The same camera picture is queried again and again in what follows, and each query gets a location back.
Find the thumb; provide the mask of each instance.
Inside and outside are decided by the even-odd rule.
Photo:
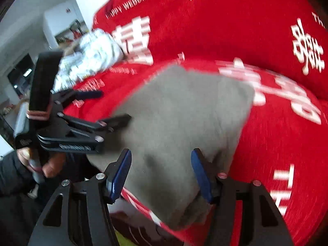
[[[66,160],[65,153],[55,153],[51,159],[42,167],[42,171],[47,178],[55,177],[63,169]]]

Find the metal screw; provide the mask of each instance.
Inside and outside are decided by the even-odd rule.
[[[102,126],[107,126],[107,123],[105,123],[104,121],[99,121],[98,123]]]
[[[253,181],[253,185],[259,187],[259,186],[262,185],[262,183],[259,180],[256,179],[256,180]]]
[[[96,179],[103,179],[105,177],[104,173],[99,173],[96,175]]]
[[[226,173],[221,172],[218,174],[218,177],[221,179],[226,179],[228,177],[228,175]]]
[[[68,186],[70,183],[71,183],[71,182],[69,181],[69,179],[65,179],[65,180],[62,181],[62,186],[63,186],[63,187],[66,187],[66,186]]]
[[[95,137],[95,140],[98,141],[98,142],[103,142],[104,141],[104,138],[103,137],[100,137],[100,136],[96,136]]]

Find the red fabric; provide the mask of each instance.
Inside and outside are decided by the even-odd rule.
[[[327,32],[319,21],[315,21],[314,10],[308,2],[112,0],[110,6],[104,6],[96,14],[94,28],[113,33],[121,26],[129,33],[133,26],[126,25],[133,19],[147,20],[149,17],[150,31],[143,22],[141,32],[146,40],[140,41],[146,49],[140,50],[136,46],[138,38],[133,41],[136,43],[133,47],[144,54],[149,64],[122,62],[88,78],[76,88],[101,89],[104,97],[75,101],[65,112],[91,121],[108,117],[131,92],[169,62],[182,62],[186,69],[211,73],[218,73],[219,69],[222,75],[247,81],[254,86],[257,96],[242,131],[230,176],[245,182],[259,179],[275,200],[277,195],[283,194],[282,191],[287,196],[290,193],[290,197],[281,199],[279,208],[281,211],[286,209],[284,219],[295,245],[305,245],[328,208],[328,146],[325,142],[328,133],[328,71],[320,73],[309,63],[309,73],[304,75],[302,68],[305,63],[299,62],[293,53],[296,38],[291,26],[297,24],[298,18],[304,32],[315,38],[323,50],[328,49]],[[131,50],[132,46],[126,45],[126,41],[131,42],[131,38],[122,43],[129,59],[139,57],[140,52]],[[325,63],[326,56],[325,52],[320,56]],[[241,58],[245,64],[281,73],[307,89],[262,69],[241,69],[229,63],[215,62],[232,62],[235,57]],[[282,171],[291,171],[292,167],[294,178],[291,186],[289,180],[274,179],[274,176],[281,177]],[[151,211],[147,208],[138,209],[151,218]],[[202,245],[209,223],[210,219],[205,226],[194,225],[184,231],[171,232],[191,245]],[[234,234],[232,245],[237,245],[237,241]]]

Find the hand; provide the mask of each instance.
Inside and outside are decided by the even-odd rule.
[[[16,151],[21,163],[26,166],[28,170],[34,172],[28,161],[31,157],[30,148],[22,148]],[[51,153],[49,161],[42,167],[43,174],[47,178],[55,177],[63,169],[66,160],[65,153]]]

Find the yellow-green object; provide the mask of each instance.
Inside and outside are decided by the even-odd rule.
[[[115,233],[120,246],[136,246],[132,241],[123,237],[123,235],[119,233],[117,230],[115,230]]]

